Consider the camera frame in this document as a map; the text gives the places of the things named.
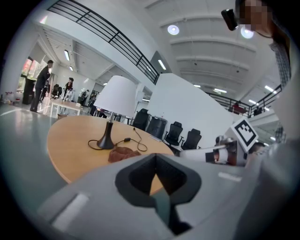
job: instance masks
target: power cord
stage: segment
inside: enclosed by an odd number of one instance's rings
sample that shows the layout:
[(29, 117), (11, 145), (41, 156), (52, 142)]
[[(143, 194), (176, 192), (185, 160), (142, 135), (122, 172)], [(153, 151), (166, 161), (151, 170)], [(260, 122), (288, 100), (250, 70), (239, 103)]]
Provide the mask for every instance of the power cord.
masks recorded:
[[(126, 142), (129, 142), (130, 140), (132, 140), (132, 141), (134, 141), (134, 142), (137, 143), (137, 149), (138, 149), (139, 151), (141, 151), (141, 152), (146, 152), (146, 151), (148, 150), (147, 146), (146, 146), (145, 144), (141, 143), (142, 138), (141, 138), (141, 136), (139, 135), (139, 133), (136, 131), (135, 127), (133, 128), (133, 130), (134, 130), (134, 131), (136, 132), (136, 134), (139, 136), (140, 141), (136, 141), (136, 140), (131, 139), (130, 137), (128, 137), (128, 138), (125, 138), (124, 140), (119, 141), (118, 143), (116, 143), (115, 146), (117, 147), (119, 143), (122, 143), (122, 142), (125, 142), (125, 143), (126, 143)], [(89, 140), (89, 141), (88, 141), (88, 146), (89, 146), (90, 148), (92, 148), (92, 149), (94, 149), (94, 150), (103, 150), (102, 148), (94, 148), (94, 147), (90, 146), (90, 142), (93, 142), (93, 141), (96, 141), (96, 142), (97, 142), (98, 140)], [(140, 145), (144, 146), (144, 147), (146, 148), (146, 150), (140, 149), (140, 147), (139, 147)]]

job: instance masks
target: table lamp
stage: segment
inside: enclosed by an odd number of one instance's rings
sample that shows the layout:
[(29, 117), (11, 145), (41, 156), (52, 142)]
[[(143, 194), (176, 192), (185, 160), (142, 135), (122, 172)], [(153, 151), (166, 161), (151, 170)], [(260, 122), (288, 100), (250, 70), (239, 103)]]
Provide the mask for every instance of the table lamp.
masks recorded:
[(97, 146), (102, 149), (113, 149), (114, 144), (111, 139), (113, 127), (113, 117), (115, 113), (133, 117), (135, 112), (136, 85), (129, 79), (122, 76), (113, 76), (101, 91), (101, 94), (94, 103), (111, 112), (109, 121), (103, 137), (97, 141)]

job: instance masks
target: black jacket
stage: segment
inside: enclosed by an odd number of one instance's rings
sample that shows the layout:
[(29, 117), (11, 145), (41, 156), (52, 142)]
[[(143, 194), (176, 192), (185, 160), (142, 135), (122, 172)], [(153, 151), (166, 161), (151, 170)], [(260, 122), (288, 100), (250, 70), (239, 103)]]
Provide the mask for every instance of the black jacket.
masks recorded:
[(43, 70), (37, 76), (36, 88), (44, 88), (46, 80), (50, 77), (48, 66), (44, 67)]

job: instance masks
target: black lamp stand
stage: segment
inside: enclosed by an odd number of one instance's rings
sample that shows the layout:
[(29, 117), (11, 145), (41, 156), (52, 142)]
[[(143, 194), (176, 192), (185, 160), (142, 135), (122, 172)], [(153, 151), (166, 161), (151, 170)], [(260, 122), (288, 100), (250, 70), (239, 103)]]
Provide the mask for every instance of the black lamp stand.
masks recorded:
[(111, 113), (109, 121), (106, 123), (106, 128), (103, 137), (97, 142), (97, 146), (102, 149), (113, 149), (114, 144), (111, 139), (111, 132), (113, 127), (113, 116), (114, 113)]

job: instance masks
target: man in black suit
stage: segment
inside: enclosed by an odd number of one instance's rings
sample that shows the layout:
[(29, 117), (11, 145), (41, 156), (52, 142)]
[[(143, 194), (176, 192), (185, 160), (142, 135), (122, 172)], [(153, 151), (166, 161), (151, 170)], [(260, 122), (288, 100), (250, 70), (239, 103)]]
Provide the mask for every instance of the man in black suit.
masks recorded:
[(47, 66), (43, 68), (43, 70), (39, 73), (37, 76), (37, 82), (36, 82), (36, 94), (34, 96), (34, 99), (31, 103), (30, 111), (37, 112), (38, 110), (38, 103), (41, 97), (41, 93), (43, 88), (45, 87), (46, 80), (50, 77), (49, 69), (52, 68), (53, 61), (49, 60), (47, 62)]

